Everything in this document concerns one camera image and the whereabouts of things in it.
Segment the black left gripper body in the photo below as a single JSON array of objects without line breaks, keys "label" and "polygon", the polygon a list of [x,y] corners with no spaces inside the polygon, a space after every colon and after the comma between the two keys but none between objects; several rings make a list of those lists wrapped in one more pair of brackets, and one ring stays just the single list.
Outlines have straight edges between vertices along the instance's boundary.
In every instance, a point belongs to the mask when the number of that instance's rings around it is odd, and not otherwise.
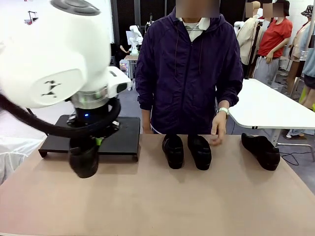
[{"label": "black left gripper body", "polygon": [[[76,108],[74,113],[68,117],[67,125],[72,128],[83,127],[99,122],[104,119],[111,111],[112,106],[105,104],[96,109],[80,109]],[[104,139],[116,133],[120,129],[120,123],[114,120],[109,126],[99,131],[97,136],[91,136],[92,139]]]}]

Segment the black leather loafer shoe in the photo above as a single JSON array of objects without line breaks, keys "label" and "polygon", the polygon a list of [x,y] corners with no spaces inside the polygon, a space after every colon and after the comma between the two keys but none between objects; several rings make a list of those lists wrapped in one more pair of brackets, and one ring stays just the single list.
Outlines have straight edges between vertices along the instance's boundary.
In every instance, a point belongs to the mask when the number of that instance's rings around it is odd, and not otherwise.
[{"label": "black leather loafer shoe", "polygon": [[178,135],[165,135],[162,150],[171,169],[180,169],[184,162],[184,147]]},{"label": "black leather loafer shoe", "polygon": [[280,152],[277,147],[265,136],[254,136],[242,133],[241,142],[259,162],[260,166],[268,171],[275,171],[280,162]]},{"label": "black leather loafer shoe", "polygon": [[71,148],[69,150],[69,164],[79,178],[92,177],[98,170],[98,146]]},{"label": "black leather loafer shoe", "polygon": [[197,169],[208,170],[212,161],[211,148],[208,141],[200,135],[188,135],[188,148]]}]

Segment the black shoe stand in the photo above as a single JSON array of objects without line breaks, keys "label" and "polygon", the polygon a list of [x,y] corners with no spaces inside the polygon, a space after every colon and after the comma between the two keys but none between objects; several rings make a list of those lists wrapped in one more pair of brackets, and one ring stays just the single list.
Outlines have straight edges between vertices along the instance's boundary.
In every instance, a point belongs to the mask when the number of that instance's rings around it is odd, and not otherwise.
[{"label": "black shoe stand", "polygon": [[[140,136],[140,118],[118,117],[120,129],[102,141],[98,154],[100,156],[118,156],[132,158],[138,161],[138,148]],[[42,146],[38,149],[41,157],[48,153],[68,153],[69,138],[48,135]]]}]

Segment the person's left hand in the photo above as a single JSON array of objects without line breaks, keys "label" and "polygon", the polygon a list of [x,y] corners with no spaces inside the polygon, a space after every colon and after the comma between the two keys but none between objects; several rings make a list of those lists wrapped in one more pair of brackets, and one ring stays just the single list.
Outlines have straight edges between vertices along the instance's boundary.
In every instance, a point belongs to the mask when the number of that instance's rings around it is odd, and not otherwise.
[{"label": "person's left hand", "polygon": [[224,136],[226,134],[226,118],[227,116],[224,112],[220,112],[214,117],[211,130],[211,145],[217,146],[223,142]]}]

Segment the computer case with coloured lights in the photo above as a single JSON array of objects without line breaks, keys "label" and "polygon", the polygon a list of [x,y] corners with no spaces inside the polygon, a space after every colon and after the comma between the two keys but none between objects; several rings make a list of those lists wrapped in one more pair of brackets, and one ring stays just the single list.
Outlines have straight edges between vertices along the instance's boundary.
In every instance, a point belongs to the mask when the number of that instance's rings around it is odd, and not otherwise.
[{"label": "computer case with coloured lights", "polygon": [[119,62],[120,70],[129,76],[129,61],[122,59]]}]

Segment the small wooden robot table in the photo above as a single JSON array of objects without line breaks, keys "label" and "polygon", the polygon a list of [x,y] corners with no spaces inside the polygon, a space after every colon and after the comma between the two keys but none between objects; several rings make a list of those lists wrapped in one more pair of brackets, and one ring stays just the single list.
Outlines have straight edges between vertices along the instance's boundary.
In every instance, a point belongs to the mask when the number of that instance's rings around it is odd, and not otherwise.
[{"label": "small wooden robot table", "polygon": [[138,55],[127,55],[124,59],[127,64],[127,74],[131,80],[134,79]]}]

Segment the white plastic cover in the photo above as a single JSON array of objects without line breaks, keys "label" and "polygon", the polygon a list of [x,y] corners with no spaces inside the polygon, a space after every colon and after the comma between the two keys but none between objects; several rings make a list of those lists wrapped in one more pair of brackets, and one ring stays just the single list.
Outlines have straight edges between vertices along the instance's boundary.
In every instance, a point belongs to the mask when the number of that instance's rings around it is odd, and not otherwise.
[{"label": "white plastic cover", "polygon": [[0,185],[41,144],[46,135],[0,111]]}]

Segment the person in purple jacket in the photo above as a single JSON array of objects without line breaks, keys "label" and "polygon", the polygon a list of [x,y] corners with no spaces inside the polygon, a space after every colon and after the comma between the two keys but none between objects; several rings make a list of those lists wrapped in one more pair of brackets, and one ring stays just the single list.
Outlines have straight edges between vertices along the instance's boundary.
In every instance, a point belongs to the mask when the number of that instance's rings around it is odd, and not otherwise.
[{"label": "person in purple jacket", "polygon": [[233,26],[219,15],[191,27],[175,11],[153,22],[136,66],[140,108],[161,134],[210,134],[215,104],[238,102],[243,70]]}]

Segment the white table with metal legs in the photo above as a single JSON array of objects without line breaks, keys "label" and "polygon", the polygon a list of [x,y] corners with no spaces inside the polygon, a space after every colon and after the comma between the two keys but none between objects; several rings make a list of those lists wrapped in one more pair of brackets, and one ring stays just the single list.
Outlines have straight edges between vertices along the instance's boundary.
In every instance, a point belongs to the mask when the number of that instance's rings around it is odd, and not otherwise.
[{"label": "white table with metal legs", "polygon": [[315,130],[315,113],[256,79],[245,79],[238,103],[229,109],[240,127],[272,129],[271,143],[278,143],[283,129]]}]

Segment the mannequin in beige jacket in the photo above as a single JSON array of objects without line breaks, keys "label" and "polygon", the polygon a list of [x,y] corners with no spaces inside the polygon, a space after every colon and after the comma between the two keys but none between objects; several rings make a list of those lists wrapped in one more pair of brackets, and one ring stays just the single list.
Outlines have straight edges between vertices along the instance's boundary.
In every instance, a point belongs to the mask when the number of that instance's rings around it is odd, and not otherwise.
[{"label": "mannequin in beige jacket", "polygon": [[249,65],[249,58],[257,24],[256,20],[260,17],[258,15],[260,2],[249,2],[248,9],[250,17],[245,22],[237,21],[234,23],[234,31],[240,46],[241,62],[242,65],[246,66]]}]

